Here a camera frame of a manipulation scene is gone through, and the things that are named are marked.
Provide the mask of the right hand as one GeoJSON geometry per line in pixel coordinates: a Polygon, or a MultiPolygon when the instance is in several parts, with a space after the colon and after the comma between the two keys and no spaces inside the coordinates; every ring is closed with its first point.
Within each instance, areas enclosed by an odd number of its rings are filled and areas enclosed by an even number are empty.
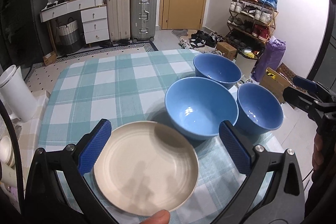
{"type": "Polygon", "coordinates": [[[323,139],[322,136],[319,134],[316,134],[314,137],[314,147],[313,147],[313,155],[312,155],[312,166],[313,171],[319,170],[323,163],[323,155],[322,155],[322,149],[323,149],[323,139]]]}

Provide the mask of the left hand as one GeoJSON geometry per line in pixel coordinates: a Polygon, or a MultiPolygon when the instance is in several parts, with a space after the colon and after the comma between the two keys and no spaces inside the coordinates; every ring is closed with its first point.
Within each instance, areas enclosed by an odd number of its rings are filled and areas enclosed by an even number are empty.
{"type": "Polygon", "coordinates": [[[169,224],[169,221],[170,212],[167,210],[160,210],[139,224],[169,224]]]}

